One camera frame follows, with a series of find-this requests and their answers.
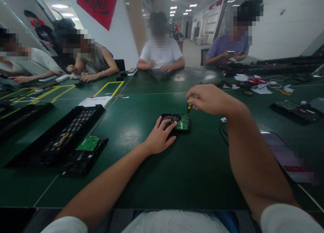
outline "office chair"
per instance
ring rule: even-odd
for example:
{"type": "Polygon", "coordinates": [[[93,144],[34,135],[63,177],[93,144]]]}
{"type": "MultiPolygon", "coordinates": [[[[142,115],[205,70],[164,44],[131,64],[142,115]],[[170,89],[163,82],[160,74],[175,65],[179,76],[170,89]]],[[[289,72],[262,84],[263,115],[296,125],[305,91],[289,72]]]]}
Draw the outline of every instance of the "office chair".
{"type": "Polygon", "coordinates": [[[119,71],[126,71],[125,70],[125,62],[124,59],[116,59],[115,63],[117,64],[117,67],[119,68],[119,71]]]}
{"type": "Polygon", "coordinates": [[[200,61],[200,66],[205,65],[206,56],[207,56],[208,51],[209,51],[209,48],[201,49],[201,61],[200,61]]]}

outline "phone screen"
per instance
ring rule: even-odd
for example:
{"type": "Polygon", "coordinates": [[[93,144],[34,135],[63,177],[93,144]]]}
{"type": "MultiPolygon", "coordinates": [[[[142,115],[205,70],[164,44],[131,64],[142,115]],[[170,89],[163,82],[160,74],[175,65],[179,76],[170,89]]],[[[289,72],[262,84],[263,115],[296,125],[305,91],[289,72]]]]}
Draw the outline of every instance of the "phone screen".
{"type": "Polygon", "coordinates": [[[294,182],[311,183],[294,153],[275,132],[262,132],[262,136],[276,160],[294,182]]]}

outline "white t-shirt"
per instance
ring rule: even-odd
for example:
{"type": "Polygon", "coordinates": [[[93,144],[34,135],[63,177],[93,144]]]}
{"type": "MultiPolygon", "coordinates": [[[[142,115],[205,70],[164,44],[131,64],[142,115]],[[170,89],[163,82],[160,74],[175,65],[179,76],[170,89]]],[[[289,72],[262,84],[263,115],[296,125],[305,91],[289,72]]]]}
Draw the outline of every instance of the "white t-shirt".
{"type": "Polygon", "coordinates": [[[157,46],[154,40],[148,40],[142,50],[140,59],[148,62],[153,60],[155,62],[154,68],[160,68],[165,64],[174,64],[176,60],[182,57],[178,43],[172,39],[167,38],[166,44],[157,46]]]}
{"type": "Polygon", "coordinates": [[[48,70],[57,70],[63,72],[59,65],[46,52],[37,48],[32,48],[31,56],[26,61],[14,61],[13,72],[30,73],[38,75],[47,72],[48,70]]]}
{"type": "MultiPolygon", "coordinates": [[[[324,233],[323,228],[305,211],[287,204],[273,204],[261,216],[263,233],[324,233]]],[[[52,222],[41,233],[87,233],[80,219],[67,216],[52,222]]],[[[228,233],[218,218],[190,211],[161,210],[141,213],[122,233],[213,232],[228,233]]]]}

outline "gray sleeveless top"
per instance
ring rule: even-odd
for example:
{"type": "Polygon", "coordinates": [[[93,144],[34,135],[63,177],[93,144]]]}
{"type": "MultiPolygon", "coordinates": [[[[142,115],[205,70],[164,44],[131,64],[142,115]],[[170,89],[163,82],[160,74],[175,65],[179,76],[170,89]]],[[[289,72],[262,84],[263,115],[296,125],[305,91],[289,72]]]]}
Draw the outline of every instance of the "gray sleeveless top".
{"type": "Polygon", "coordinates": [[[91,58],[91,57],[81,58],[83,61],[85,61],[86,65],[89,66],[96,73],[109,68],[107,61],[105,60],[105,58],[103,57],[103,55],[101,53],[101,50],[103,48],[105,48],[105,47],[100,45],[99,43],[95,42],[93,58],[91,58]]]}

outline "red banner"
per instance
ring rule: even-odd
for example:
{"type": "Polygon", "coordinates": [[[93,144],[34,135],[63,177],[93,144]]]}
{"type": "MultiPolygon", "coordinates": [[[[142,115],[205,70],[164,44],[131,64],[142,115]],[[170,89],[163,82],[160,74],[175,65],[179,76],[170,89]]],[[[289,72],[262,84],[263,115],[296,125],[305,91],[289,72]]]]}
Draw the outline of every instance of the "red banner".
{"type": "Polygon", "coordinates": [[[77,4],[107,30],[110,29],[116,2],[117,0],[77,0],[77,4]]]}

